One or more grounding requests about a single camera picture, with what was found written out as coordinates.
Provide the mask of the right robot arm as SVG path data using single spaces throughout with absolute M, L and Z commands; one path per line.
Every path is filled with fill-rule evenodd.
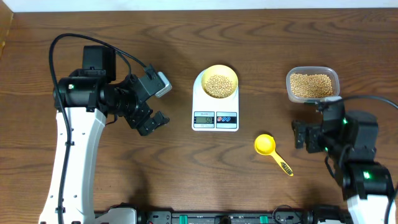
M 395 223 L 397 189 L 389 170 L 376 162 L 377 118 L 364 111 L 325 112 L 320 124 L 292 121 L 295 148 L 325 152 L 327 169 L 340 186 L 349 217 L 321 207 L 306 222 Z

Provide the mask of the yellow measuring scoop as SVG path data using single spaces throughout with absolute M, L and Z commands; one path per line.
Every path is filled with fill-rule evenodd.
M 275 139 L 268 134 L 259 135 L 254 141 L 254 150 L 263 156 L 271 156 L 279 167 L 289 176 L 293 177 L 294 173 L 291 167 L 276 152 Z

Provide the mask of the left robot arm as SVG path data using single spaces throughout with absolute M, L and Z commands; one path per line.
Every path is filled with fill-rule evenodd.
M 126 119 L 141 136 L 169 122 L 153 112 L 146 101 L 160 98 L 172 88 L 167 77 L 152 65 L 143 77 L 128 73 L 116 83 L 118 52 L 105 46 L 86 45 L 81 69 L 60 79 L 55 98 L 57 148 L 49 194 L 39 223 L 144 223 L 135 208 L 120 204 L 96 215 L 93 183 L 98 144 L 109 115 Z

